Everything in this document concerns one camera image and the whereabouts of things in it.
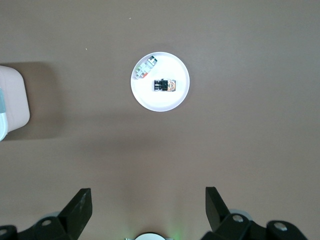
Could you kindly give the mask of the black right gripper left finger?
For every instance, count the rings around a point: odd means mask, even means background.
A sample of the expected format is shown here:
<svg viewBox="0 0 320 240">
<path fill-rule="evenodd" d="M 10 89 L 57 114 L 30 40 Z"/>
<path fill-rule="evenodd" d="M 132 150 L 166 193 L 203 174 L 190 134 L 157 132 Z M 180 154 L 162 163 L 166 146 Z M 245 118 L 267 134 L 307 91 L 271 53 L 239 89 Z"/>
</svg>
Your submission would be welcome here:
<svg viewBox="0 0 320 240">
<path fill-rule="evenodd" d="M 33 228 L 36 240 L 77 240 L 93 213 L 90 188 L 82 188 L 57 216 L 48 216 Z"/>
</svg>

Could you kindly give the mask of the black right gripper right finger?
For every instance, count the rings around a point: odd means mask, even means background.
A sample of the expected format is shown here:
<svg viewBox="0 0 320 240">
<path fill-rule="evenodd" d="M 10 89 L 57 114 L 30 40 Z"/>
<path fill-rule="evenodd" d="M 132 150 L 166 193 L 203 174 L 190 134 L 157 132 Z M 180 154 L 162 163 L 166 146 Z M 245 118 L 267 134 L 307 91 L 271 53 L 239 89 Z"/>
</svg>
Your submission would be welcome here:
<svg viewBox="0 0 320 240">
<path fill-rule="evenodd" d="M 205 240 L 246 240 L 250 220 L 240 213 L 231 213 L 215 187 L 205 188 L 205 213 L 211 227 Z"/>
</svg>

